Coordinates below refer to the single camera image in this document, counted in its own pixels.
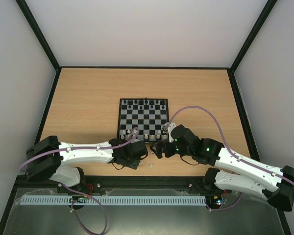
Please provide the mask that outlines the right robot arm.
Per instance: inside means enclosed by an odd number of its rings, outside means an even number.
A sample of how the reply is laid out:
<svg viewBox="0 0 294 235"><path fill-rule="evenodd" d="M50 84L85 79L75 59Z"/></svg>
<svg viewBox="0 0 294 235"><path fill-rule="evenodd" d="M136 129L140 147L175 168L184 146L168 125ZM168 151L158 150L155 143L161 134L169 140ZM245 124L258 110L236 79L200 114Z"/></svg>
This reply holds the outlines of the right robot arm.
<svg viewBox="0 0 294 235"><path fill-rule="evenodd" d="M203 180L210 192L217 189L239 191L258 196L276 209L285 212L293 209L294 168L291 166L279 168L263 164L232 152L213 139L164 140L151 145L150 149L159 159L178 154L210 165Z"/></svg>

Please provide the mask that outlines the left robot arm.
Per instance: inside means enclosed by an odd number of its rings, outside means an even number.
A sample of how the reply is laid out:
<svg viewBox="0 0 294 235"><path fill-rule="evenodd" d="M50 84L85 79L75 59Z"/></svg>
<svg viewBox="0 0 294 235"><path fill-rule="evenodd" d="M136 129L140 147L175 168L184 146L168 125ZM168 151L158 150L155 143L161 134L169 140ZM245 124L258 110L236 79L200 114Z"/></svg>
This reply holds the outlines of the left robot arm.
<svg viewBox="0 0 294 235"><path fill-rule="evenodd" d="M26 162L20 169L30 183L51 180L81 190L86 185L81 164L118 164L137 169L147 155L146 145L137 139L73 144L59 141L57 136L49 136L26 151Z"/></svg>

